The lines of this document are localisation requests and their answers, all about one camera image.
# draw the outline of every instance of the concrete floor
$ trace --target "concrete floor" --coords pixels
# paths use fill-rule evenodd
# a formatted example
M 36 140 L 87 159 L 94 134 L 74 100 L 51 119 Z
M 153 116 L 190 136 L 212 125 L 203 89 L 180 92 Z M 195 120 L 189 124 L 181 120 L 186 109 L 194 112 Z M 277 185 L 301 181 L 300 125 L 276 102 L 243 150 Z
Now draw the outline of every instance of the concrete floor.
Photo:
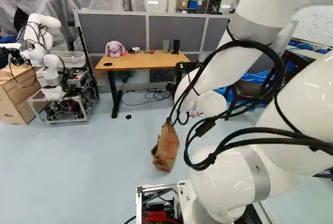
M 144 98 L 126 94 L 123 100 L 132 104 Z M 37 120 L 29 126 L 0 124 L 0 223 L 124 223 L 135 215 L 137 185 L 188 178 L 183 142 L 169 174 L 152 165 L 150 149 L 157 142 L 171 99 L 121 105 L 117 119 L 110 116 L 111 106 L 111 95 L 103 93 L 84 124 L 46 125 Z M 190 151 L 252 126 L 256 114 L 218 121 Z M 177 126 L 181 141 L 196 120 Z M 332 223 L 333 182 L 311 178 L 266 203 L 278 224 Z

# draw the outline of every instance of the pink plush bunny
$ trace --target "pink plush bunny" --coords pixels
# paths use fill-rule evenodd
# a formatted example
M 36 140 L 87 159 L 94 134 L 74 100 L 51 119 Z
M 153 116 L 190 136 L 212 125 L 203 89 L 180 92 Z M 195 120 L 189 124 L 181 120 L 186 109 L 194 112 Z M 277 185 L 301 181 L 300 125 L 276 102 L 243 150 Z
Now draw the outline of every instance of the pink plush bunny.
M 105 54 L 111 57 L 120 57 L 125 52 L 125 48 L 118 41 L 111 41 L 105 46 Z

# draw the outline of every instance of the gray cubicle partition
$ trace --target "gray cubicle partition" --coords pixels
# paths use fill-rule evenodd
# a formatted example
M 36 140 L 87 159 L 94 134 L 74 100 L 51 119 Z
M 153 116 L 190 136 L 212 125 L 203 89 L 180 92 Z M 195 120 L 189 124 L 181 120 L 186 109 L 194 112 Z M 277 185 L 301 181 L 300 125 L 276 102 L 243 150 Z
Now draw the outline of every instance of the gray cubicle partition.
M 164 39 L 181 41 L 180 50 L 190 59 L 214 51 L 226 29 L 230 15 L 153 14 L 149 12 L 74 10 L 92 64 L 97 64 L 109 41 L 119 41 L 126 49 L 162 49 Z M 107 85 L 106 76 L 96 76 Z

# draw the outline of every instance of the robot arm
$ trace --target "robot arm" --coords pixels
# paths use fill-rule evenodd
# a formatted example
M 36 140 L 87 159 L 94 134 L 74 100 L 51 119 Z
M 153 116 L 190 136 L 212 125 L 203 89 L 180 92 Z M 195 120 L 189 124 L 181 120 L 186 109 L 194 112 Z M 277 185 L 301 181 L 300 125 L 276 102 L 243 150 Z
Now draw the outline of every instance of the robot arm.
M 247 39 L 269 45 L 301 8 L 311 5 L 332 5 L 333 0 L 241 0 L 219 43 Z M 181 111 L 202 111 L 215 116 L 226 109 L 222 95 L 211 90 L 228 86 L 261 56 L 252 48 L 233 47 L 217 53 L 200 77 L 196 69 L 185 77 L 175 94 L 175 102 L 188 91 L 190 81 L 197 79 L 195 91 L 188 91 Z M 333 142 L 329 123 L 333 121 L 333 54 L 328 53 L 292 79 L 278 94 L 277 100 L 285 117 L 302 133 L 325 142 Z M 292 130 L 282 119 L 274 103 L 270 103 L 257 122 L 257 127 Z M 276 137 L 258 134 L 259 137 Z M 199 150 L 193 162 L 209 157 L 216 147 Z M 232 223 L 245 206 L 292 189 L 300 174 L 313 175 L 332 167 L 332 156 L 321 150 L 285 144 L 261 144 L 237 147 L 216 157 L 203 171 L 192 170 L 190 177 L 197 199 L 210 217 L 220 223 Z
M 27 24 L 20 30 L 18 34 L 18 41 L 24 41 L 26 43 L 27 49 L 19 52 L 18 49 L 21 44 L 6 44 L 3 46 L 4 55 L 8 57 L 8 54 L 12 55 L 11 63 L 15 65 L 21 65 L 25 62 L 32 65 L 32 63 L 37 64 L 38 67 L 43 67 L 43 78 L 46 84 L 54 88 L 42 88 L 42 92 L 48 97 L 61 93 L 62 89 L 59 86 L 59 74 L 58 66 L 60 65 L 60 59 L 56 55 L 48 54 L 53 44 L 53 37 L 47 31 L 48 29 L 57 29 L 61 27 L 59 20 L 39 15 L 31 14 L 28 18 Z M 2 62 L 2 68 L 8 63 Z
M 232 20 L 229 30 L 236 39 L 250 39 L 262 44 L 273 42 L 278 33 L 290 22 L 295 13 L 311 5 L 331 5 L 332 0 L 241 0 Z M 227 31 L 223 34 L 219 46 L 231 41 Z M 261 56 L 255 49 L 235 47 L 215 55 L 208 64 L 199 80 L 195 84 L 195 91 L 191 90 L 182 104 L 182 111 L 201 111 L 206 115 L 211 114 L 211 108 L 219 109 L 226 106 L 222 96 L 212 93 L 211 90 L 231 85 L 238 81 L 246 71 Z M 190 80 L 195 77 L 198 69 L 190 73 Z M 175 101 L 189 84 L 189 79 L 184 78 L 179 84 L 175 94 Z

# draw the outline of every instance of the brown paper bag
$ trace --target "brown paper bag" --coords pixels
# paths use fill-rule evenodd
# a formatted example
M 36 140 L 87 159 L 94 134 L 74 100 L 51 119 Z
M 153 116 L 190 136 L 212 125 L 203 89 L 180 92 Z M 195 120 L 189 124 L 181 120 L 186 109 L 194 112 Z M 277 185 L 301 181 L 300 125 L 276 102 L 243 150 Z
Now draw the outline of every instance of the brown paper bag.
M 153 155 L 152 163 L 156 168 L 170 172 L 179 148 L 179 139 L 172 122 L 166 122 L 162 126 L 162 133 L 158 138 L 157 145 L 151 150 Z

